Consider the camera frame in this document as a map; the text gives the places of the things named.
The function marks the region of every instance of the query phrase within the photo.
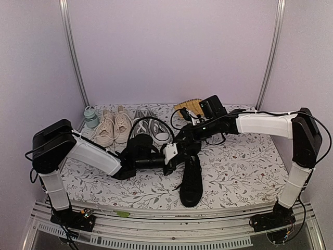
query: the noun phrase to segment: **white sneaker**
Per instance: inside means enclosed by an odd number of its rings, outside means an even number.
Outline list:
[[[102,118],[101,123],[94,129],[91,138],[94,139],[97,144],[108,147],[117,139],[114,137],[114,114],[104,109]]]
[[[118,106],[118,111],[114,122],[116,124],[114,128],[114,133],[118,135],[116,138],[116,142],[127,142],[131,128],[133,126],[133,122],[122,105]]]

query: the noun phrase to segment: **green tape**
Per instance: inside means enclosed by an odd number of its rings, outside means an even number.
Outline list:
[[[117,215],[123,218],[127,218],[128,216],[130,216],[129,212],[123,212],[123,211],[115,211],[115,212],[117,213]]]

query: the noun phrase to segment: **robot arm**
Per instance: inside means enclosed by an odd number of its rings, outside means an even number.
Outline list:
[[[153,146],[152,138],[141,134],[130,139],[126,149],[115,155],[80,136],[68,120],[60,120],[37,133],[33,138],[32,165],[52,203],[52,222],[85,231],[92,231],[95,222],[91,211],[80,213],[71,208],[59,172],[65,158],[87,163],[119,180],[135,176],[136,168],[163,168],[164,175],[168,175],[186,159],[183,154],[197,154],[201,150],[200,141],[214,134],[261,133],[292,139],[293,159],[287,183],[273,212],[253,216],[252,225],[257,232],[294,223],[292,206],[311,177],[322,143],[319,129],[309,117],[310,111],[302,108],[298,114],[283,116],[241,109],[227,113],[217,96],[207,98],[200,106],[208,120],[198,121],[189,112],[187,120],[191,124],[182,128],[175,142],[163,147],[163,154]]]
[[[307,108],[289,115],[236,109],[226,112],[217,96],[200,103],[205,117],[211,118],[192,126],[195,140],[205,140],[216,133],[259,133],[292,139],[292,167],[287,183],[273,212],[251,218],[255,232],[282,227],[295,222],[292,212],[297,197],[305,189],[315,167],[322,136]]]
[[[92,231],[95,217],[91,211],[79,213],[71,208],[59,171],[59,165],[65,158],[82,161],[111,176],[121,169],[120,161],[103,147],[80,137],[68,120],[60,120],[33,137],[32,166],[52,203],[52,221]]]

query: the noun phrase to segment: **brush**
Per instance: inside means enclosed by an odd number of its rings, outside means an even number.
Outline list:
[[[203,112],[201,110],[201,107],[199,105],[199,102],[201,102],[201,99],[191,99],[182,103],[179,103],[175,105],[173,108],[175,110],[180,109],[180,108],[187,108],[188,110],[193,111],[194,114],[196,115],[201,115],[203,116]],[[180,117],[183,117],[182,114],[178,111],[178,114]]]

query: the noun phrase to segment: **black camera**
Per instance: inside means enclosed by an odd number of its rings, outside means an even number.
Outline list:
[[[217,95],[208,97],[199,103],[206,119],[218,118],[227,114]]]

